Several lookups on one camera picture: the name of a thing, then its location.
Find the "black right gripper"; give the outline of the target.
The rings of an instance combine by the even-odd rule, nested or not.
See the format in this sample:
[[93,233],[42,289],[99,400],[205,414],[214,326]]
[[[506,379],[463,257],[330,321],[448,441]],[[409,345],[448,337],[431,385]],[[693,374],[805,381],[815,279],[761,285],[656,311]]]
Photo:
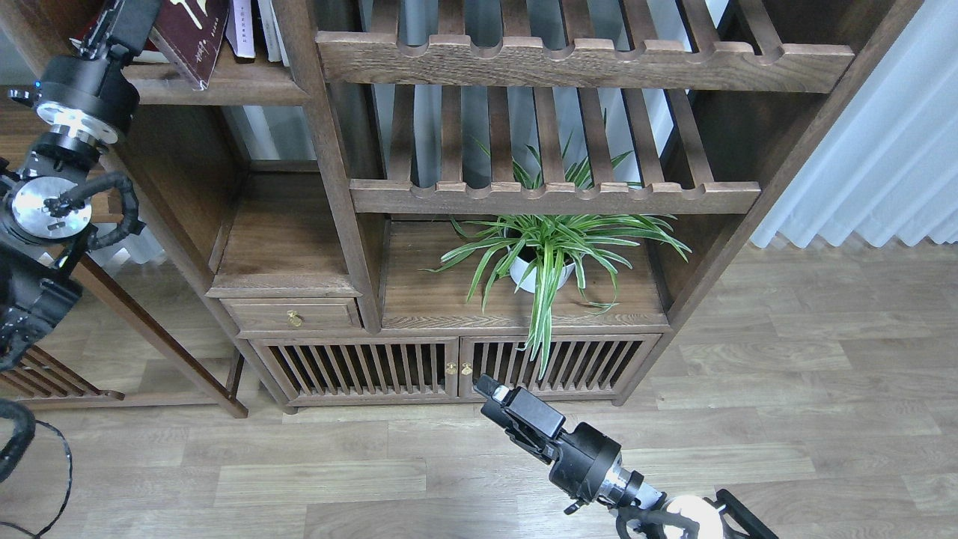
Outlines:
[[609,471],[614,481],[620,478],[618,443],[584,423],[574,433],[565,432],[565,417],[521,386],[511,389],[484,374],[475,391],[486,398],[483,416],[503,427],[521,449],[551,465],[549,480],[575,499],[575,505],[617,504],[620,494],[602,485]]

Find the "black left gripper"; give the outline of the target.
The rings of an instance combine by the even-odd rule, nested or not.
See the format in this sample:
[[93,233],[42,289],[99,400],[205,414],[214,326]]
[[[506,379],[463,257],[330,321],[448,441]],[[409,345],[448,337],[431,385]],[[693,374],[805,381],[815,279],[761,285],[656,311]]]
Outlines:
[[139,92],[122,73],[144,50],[161,1],[109,1],[83,37],[78,55],[57,55],[33,88],[9,98],[49,125],[85,132],[103,144],[126,138]]

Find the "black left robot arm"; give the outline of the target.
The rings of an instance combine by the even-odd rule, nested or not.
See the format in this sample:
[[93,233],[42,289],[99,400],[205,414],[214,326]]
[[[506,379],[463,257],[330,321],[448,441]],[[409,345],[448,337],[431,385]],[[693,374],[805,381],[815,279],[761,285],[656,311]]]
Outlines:
[[75,55],[56,55],[33,88],[9,92],[49,129],[18,170],[2,161],[3,371],[75,307],[82,287],[71,273],[82,257],[144,228],[126,174],[88,174],[129,133],[140,95],[123,69],[146,47],[160,9],[107,3]]

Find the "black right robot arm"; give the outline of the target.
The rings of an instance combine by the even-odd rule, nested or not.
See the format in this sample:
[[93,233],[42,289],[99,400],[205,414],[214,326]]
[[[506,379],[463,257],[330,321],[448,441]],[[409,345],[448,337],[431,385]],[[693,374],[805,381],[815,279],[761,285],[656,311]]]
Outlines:
[[481,412],[503,427],[517,446],[551,467],[549,480],[573,503],[572,514],[599,502],[615,516],[620,538],[775,538],[777,535],[726,489],[714,499],[668,497],[637,471],[623,468],[620,444],[581,422],[564,430],[565,416],[517,386],[484,374],[475,383],[486,397]]

